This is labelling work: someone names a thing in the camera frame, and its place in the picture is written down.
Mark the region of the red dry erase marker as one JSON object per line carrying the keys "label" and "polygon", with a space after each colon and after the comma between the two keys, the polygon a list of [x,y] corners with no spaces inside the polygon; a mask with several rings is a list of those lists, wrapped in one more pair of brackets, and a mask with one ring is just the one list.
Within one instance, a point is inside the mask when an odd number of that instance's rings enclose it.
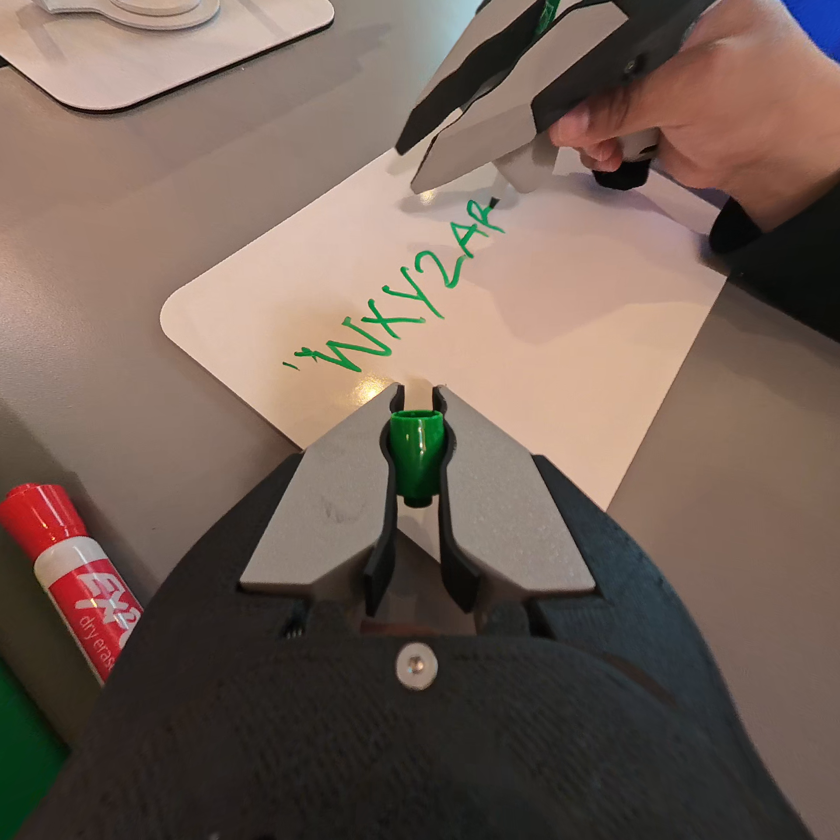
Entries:
{"label": "red dry erase marker", "polygon": [[63,487],[23,484],[1,504],[1,523],[34,565],[35,577],[102,686],[143,608]]}

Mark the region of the blue plastic bin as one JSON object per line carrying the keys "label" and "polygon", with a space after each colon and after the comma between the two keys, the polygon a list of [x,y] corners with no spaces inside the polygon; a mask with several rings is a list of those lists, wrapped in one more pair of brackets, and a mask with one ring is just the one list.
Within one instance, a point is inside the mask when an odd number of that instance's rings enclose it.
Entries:
{"label": "blue plastic bin", "polygon": [[839,1],[783,1],[825,55],[839,62]]}

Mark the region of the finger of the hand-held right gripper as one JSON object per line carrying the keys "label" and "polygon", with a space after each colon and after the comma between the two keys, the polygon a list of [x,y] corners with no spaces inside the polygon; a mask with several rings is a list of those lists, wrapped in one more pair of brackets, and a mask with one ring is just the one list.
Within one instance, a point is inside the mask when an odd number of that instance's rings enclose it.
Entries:
{"label": "finger of the hand-held right gripper", "polygon": [[536,190],[552,174],[557,153],[539,140],[533,100],[626,21],[613,2],[570,7],[494,88],[434,137],[413,192],[434,190],[489,161],[518,193]]}
{"label": "finger of the hand-held right gripper", "polygon": [[463,108],[529,47],[543,1],[484,2],[410,111],[395,151],[404,155]]}

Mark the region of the green marker cap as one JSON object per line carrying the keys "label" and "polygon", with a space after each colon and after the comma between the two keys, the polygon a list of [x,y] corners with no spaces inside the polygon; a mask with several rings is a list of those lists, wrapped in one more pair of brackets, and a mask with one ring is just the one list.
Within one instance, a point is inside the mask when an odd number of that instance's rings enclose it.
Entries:
{"label": "green marker cap", "polygon": [[446,448],[444,415],[435,410],[394,412],[389,447],[395,466],[396,493],[406,506],[427,508],[440,492]]}

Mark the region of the green plastic bin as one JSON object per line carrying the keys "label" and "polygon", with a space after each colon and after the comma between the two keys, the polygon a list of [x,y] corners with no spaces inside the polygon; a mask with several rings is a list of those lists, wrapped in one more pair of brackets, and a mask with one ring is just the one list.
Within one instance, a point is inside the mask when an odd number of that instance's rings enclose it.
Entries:
{"label": "green plastic bin", "polygon": [[1,838],[16,835],[68,755],[12,670],[1,663]]}

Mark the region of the white whiteboard sheet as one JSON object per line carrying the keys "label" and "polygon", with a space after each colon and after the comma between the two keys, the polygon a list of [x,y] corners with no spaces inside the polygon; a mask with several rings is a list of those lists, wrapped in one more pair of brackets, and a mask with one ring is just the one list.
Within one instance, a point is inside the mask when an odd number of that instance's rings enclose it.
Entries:
{"label": "white whiteboard sheet", "polygon": [[651,171],[601,188],[562,150],[542,187],[484,166],[415,195],[388,151],[198,278],[165,335],[305,448],[395,382],[445,385],[605,509],[724,284],[718,210]]}

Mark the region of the white metal stand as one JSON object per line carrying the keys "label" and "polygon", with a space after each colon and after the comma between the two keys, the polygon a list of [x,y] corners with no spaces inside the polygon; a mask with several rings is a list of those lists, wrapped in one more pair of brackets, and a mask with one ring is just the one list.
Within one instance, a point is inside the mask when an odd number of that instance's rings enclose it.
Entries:
{"label": "white metal stand", "polygon": [[2,1],[2,58],[57,102],[115,112],[319,32],[327,1]]}

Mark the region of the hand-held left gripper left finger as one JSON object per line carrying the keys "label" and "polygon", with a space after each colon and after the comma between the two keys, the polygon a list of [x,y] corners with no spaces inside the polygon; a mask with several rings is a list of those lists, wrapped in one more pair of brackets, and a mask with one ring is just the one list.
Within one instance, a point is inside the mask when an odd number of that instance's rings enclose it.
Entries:
{"label": "hand-held left gripper left finger", "polygon": [[404,387],[389,385],[302,454],[239,583],[374,616],[395,568],[396,469],[389,429]]}

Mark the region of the person's right hand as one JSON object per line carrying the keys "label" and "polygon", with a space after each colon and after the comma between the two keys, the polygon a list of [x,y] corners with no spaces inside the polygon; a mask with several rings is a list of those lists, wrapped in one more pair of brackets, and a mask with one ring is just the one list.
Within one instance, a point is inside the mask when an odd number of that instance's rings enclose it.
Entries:
{"label": "person's right hand", "polygon": [[728,194],[769,231],[838,183],[838,103],[838,64],[781,2],[726,1],[676,56],[583,101],[549,136],[593,170],[614,172],[620,137],[660,129],[666,173]]}

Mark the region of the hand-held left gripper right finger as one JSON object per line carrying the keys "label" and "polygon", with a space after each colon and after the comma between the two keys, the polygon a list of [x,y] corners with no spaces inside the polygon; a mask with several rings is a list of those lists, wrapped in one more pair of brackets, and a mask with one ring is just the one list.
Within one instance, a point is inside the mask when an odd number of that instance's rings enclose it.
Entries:
{"label": "hand-held left gripper right finger", "polygon": [[438,530],[444,587],[465,613],[588,595],[595,580],[532,454],[446,386]]}

